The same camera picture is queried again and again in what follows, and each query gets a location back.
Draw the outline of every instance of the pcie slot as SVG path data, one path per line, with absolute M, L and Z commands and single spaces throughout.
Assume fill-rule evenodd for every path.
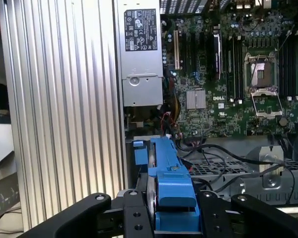
M 233 39 L 234 42 L 234 65 L 235 65 L 235 91 L 236 99 L 244 98 L 244 87 L 243 87 L 243 51 L 242 41 Z
M 225 53 L 225 65 L 226 65 L 226 86 L 227 86 L 227 100 L 236 98 L 235 88 L 235 64 L 234 64 L 234 43 L 235 40 L 226 40 L 223 45 Z
M 197 52 L 196 52 L 196 36 L 195 33 L 191 33 L 191 66 L 192 72 L 197 71 Z
M 297 91 L 297 61 L 296 61 L 296 52 L 297 52 L 297 46 L 298 46 L 298 37 L 297 36 L 291 36 L 290 39 L 292 42 L 292 96 L 297 96 L 298 91 Z
M 183 61 L 183 71 L 187 72 L 187 34 L 182 33 L 181 37 L 181 60 Z
M 179 33 L 178 31 L 173 31 L 174 39 L 174 68 L 176 70 L 180 69 L 180 52 L 179 52 Z
M 206 41 L 206 56 L 207 56 L 207 72 L 208 79 L 210 81 L 214 80 L 215 77 L 215 69 L 214 69 L 214 61 L 215 61 L 215 46 L 214 46 L 214 35 L 209 35 Z

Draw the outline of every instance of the ram slot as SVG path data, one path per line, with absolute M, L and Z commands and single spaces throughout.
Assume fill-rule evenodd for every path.
M 197 71 L 197 48 L 196 48 L 196 36 L 195 33 L 191 33 L 191 72 Z
M 286 50 L 287 50 L 287 83 L 288 83 L 288 94 L 287 96 L 293 95 L 293 80 L 295 78 L 294 72 L 293 72 L 293 49 L 292 45 L 293 42 L 289 41 L 290 39 L 287 39 L 286 44 Z
M 222 46 L 221 46 L 221 35 L 214 35 L 214 69 L 215 69 L 215 80 L 219 80 L 221 78 L 222 73 Z
M 225 67 L 226 67 L 226 86 L 227 100 L 236 98 L 235 89 L 235 64 L 234 64 L 234 39 L 226 40 L 223 49 L 225 49 Z
M 234 39 L 234 67 L 236 99 L 244 98 L 242 41 Z
M 187 72 L 187 51 L 188 51 L 188 46 L 187 46 L 187 34 L 183 33 L 181 37 L 181 55 L 180 59 L 183 61 L 182 68 L 183 71 L 186 73 Z
M 286 36 L 282 36 L 279 44 L 282 45 L 285 39 Z M 279 95 L 281 97 L 297 95 L 296 39 L 296 36 L 290 35 L 279 52 Z
M 289 39 L 290 46 L 292 47 L 291 50 L 291 58 L 292 61 L 291 65 L 291 71 L 292 71 L 292 77 L 291 77 L 291 96 L 298 95 L 297 93 L 297 64 L 296 64 L 296 52 L 297 52 L 297 43 L 298 43 L 298 37 L 291 35 Z
M 214 35 L 209 35 L 206 42 L 206 56 L 207 56 L 207 72 L 208 79 L 213 81 L 215 78 L 215 45 L 214 45 Z
M 205 35 L 204 35 L 204 32 L 201 32 L 200 33 L 200 49 L 202 50 L 202 51 L 204 51 L 205 50 Z
M 281 46 L 283 41 L 285 40 L 286 37 L 282 36 L 279 39 L 279 45 Z M 286 55 L 287 51 L 285 51 L 285 47 L 282 46 L 282 48 L 279 51 L 279 96 L 280 97 L 285 97 L 287 96 L 287 74 L 286 74 Z

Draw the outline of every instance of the cable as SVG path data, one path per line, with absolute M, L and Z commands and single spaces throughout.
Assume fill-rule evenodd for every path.
M 205 161 L 208 163 L 208 166 L 211 166 L 211 164 L 210 164 L 208 158 L 205 156 L 205 152 L 203 150 L 202 150 L 202 154 L 203 154 Z
M 0 234 L 3 234 L 3 235 L 12 235 L 12 234 L 18 234 L 18 233 L 23 233 L 23 232 L 0 232 Z
M 274 162 L 264 162 L 264 161 L 255 161 L 255 160 L 245 159 L 245 158 L 242 158 L 242 157 L 240 157 L 240 156 L 226 150 L 222 146 L 215 145 L 215 144 L 203 144 L 203 145 L 195 146 L 193 148 L 182 148 L 180 146 L 180 141 L 176 141 L 176 146 L 179 150 L 182 150 L 182 151 L 185 151 L 185 152 L 197 151 L 197 150 L 200 150 L 200 149 L 203 149 L 203 148 L 217 148 L 217 149 L 223 151 L 224 153 L 230 155 L 234 159 L 237 159 L 237 160 L 245 162 L 245 163 L 249 163 L 249 164 L 253 164 L 253 165 L 274 165 L 274 164 L 276 164 Z
M 15 207 L 15 208 L 11 208 L 10 210 L 7 210 L 6 212 L 13 212 L 13 211 L 16 211 L 16 210 L 20 210 L 21 207 Z
M 292 26 L 292 28 L 290 29 L 290 33 L 286 36 L 286 38 L 284 39 L 284 41 L 282 42 L 281 46 L 279 47 L 279 49 L 277 50 L 277 53 L 282 49 L 282 47 L 284 46 L 284 44 L 286 43 L 286 40 L 288 39 L 288 37 L 292 34 L 292 31 L 294 29 L 295 25 Z
M 202 186 L 200 186 L 198 188 L 199 191 L 204 186 L 208 187 L 211 191 L 213 191 L 213 188 L 212 188 L 211 184 L 208 181 L 206 181 L 205 179 L 202 179 L 202 178 L 199 178 L 199 177 L 193 177 L 193 178 L 191 178 L 191 180 L 194 181 L 194 182 L 198 182 L 198 183 L 202 183 L 203 184 Z
M 293 171 L 291 171 L 287 166 L 285 166 L 285 168 L 286 168 L 286 170 L 288 170 L 291 173 L 291 175 L 293 177 L 293 187 L 292 187 L 292 190 L 290 192 L 290 195 L 289 195 L 289 197 L 288 197 L 288 199 L 286 201 L 286 205 L 289 205 L 290 204 L 290 200 L 291 200 L 291 198 L 293 196 L 293 193 L 294 193 L 296 179 L 295 179 L 295 175 L 294 175 Z
M 245 31 L 245 32 L 251 32 L 251 31 L 255 30 L 255 28 L 259 25 L 259 22 L 260 22 L 260 21 L 258 21 L 257 24 L 256 24 L 256 26 L 254 26 L 251 30 L 245 30 L 245 29 L 243 28 L 243 25 L 241 24 L 241 23 L 242 23 L 241 21 L 240 21 L 239 25 L 240 25 L 240 28 L 241 28 L 243 31 Z
M 238 179 L 257 178 L 257 177 L 263 176 L 264 174 L 267 174 L 269 172 L 272 172 L 272 171 L 280 168 L 281 166 L 284 166 L 284 164 L 278 164 L 278 165 L 272 166 L 272 167 L 264 170 L 261 173 L 253 173 L 253 174 L 246 174 L 246 175 L 236 176 L 236 177 L 232 178 L 230 181 L 228 181 L 226 184 L 224 184 L 222 187 L 220 187 L 219 189 L 217 189 L 215 192 L 222 192 L 224 189 L 226 189 L 228 186 L 230 186 L 232 183 L 234 183 Z
M 224 159 L 222 156 L 220 156 L 220 155 L 213 154 L 213 153 L 209 153 L 209 152 L 204 152 L 204 153 L 207 154 L 207 155 L 213 155 L 213 156 L 215 156 L 215 157 L 221 159 L 221 160 L 223 161 L 223 163 L 224 163 L 224 169 L 221 171 L 221 173 L 220 173 L 214 180 L 212 180 L 212 181 L 210 182 L 210 184 L 213 184 L 213 183 L 219 181 L 219 179 L 226 173 L 227 164 L 226 164 L 226 162 L 225 162 L 225 159 Z
M 9 213 L 22 214 L 22 212 L 13 212 L 13 211 L 11 211 L 11 212 L 6 212 L 5 214 L 9 214 Z

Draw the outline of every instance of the power supply label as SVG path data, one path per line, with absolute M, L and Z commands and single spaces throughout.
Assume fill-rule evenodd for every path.
M 155 9 L 125 11 L 126 51 L 156 51 L 157 22 Z

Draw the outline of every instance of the ribbed aluminum panel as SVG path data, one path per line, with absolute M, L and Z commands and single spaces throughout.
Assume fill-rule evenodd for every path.
M 124 187 L 111 16 L 111 0 L 0 0 L 25 230 Z

